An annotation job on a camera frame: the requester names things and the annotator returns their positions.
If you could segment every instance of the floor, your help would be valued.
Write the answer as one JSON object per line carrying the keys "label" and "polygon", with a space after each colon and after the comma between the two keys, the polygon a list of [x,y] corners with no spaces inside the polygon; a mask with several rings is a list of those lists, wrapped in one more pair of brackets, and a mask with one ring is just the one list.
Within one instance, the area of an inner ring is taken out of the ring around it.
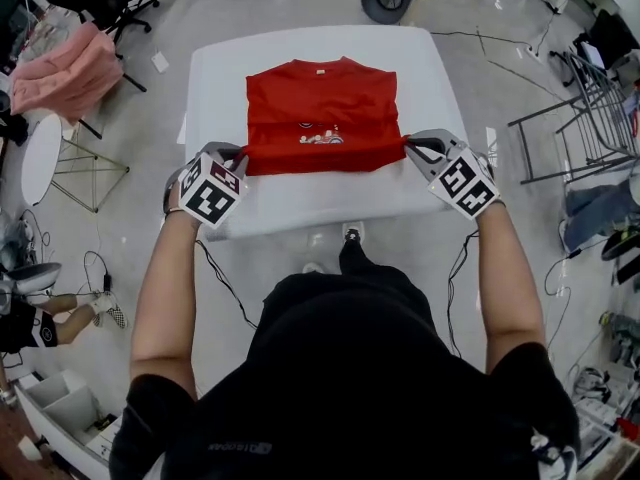
{"label": "floor", "polygon": [[[176,144],[186,106],[191,53],[204,45],[234,37],[293,27],[369,24],[359,0],[161,0],[145,18],[153,31],[129,30],[119,45],[126,70],[144,83],[139,93],[121,83],[102,105],[92,122],[100,125],[105,139],[98,142],[83,134],[83,143],[97,151],[123,159],[130,174],[111,194],[104,208],[92,215],[50,190],[35,213],[43,230],[51,233],[45,258],[64,268],[56,293],[85,291],[83,255],[99,251],[114,280],[114,291],[133,321],[138,290],[161,222],[161,196],[170,172],[184,162],[184,146]],[[537,46],[551,13],[540,0],[415,0],[402,25],[424,27],[431,32],[465,31],[524,41]],[[560,179],[527,186],[519,137],[506,123],[566,97],[561,74],[547,62],[550,48],[563,50],[591,17],[570,3],[556,17],[540,47],[542,62],[525,53],[525,44],[514,44],[461,35],[435,36],[464,119],[471,146],[497,160],[497,182],[525,247],[542,294],[547,335],[555,332],[567,302],[562,326],[550,347],[558,377],[565,383],[572,364],[598,336],[598,317],[617,310],[626,292],[610,286],[611,266],[599,260],[598,249],[558,265],[543,281],[549,267],[562,258],[557,223],[562,215],[564,188]],[[169,69],[158,74],[150,57],[161,51]],[[539,138],[533,146],[536,168],[557,169],[552,131],[562,113],[532,121],[527,133]],[[2,187],[5,209],[20,211],[20,151],[10,152]],[[76,188],[86,187],[86,180]],[[447,340],[446,279],[465,236],[474,225],[453,212],[398,217],[366,223],[366,252],[377,262],[405,271],[429,297],[436,327]],[[209,246],[222,266],[250,317],[257,320],[261,301],[284,276],[297,272],[309,260],[337,269],[339,225],[303,229]],[[102,266],[88,258],[92,287],[100,287]],[[455,281],[452,322],[463,357],[483,368],[485,337],[478,311],[477,245],[471,242],[469,260]],[[197,386],[206,392],[244,359],[252,330],[243,322],[237,304],[222,285],[211,282],[213,273],[197,255],[198,317],[193,351]],[[117,413],[128,386],[130,333],[114,326],[90,327],[77,341],[53,353],[29,351],[25,360],[42,372],[72,368],[84,376],[105,411]],[[586,364],[601,354],[600,340],[582,358]]]}

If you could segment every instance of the folded red t-shirt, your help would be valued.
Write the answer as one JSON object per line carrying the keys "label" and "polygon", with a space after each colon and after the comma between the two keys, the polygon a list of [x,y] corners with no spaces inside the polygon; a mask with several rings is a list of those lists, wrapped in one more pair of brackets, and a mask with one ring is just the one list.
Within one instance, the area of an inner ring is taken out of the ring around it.
{"label": "folded red t-shirt", "polygon": [[247,77],[247,174],[373,171],[404,158],[396,74],[342,57]]}

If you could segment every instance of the person's right arm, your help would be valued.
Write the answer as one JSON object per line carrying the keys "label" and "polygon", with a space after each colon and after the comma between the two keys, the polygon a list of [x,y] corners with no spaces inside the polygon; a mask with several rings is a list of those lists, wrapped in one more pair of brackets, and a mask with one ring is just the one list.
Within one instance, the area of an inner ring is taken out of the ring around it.
{"label": "person's right arm", "polygon": [[524,343],[544,346],[542,307],[507,209],[492,204],[477,219],[480,301],[487,333],[487,373]]}

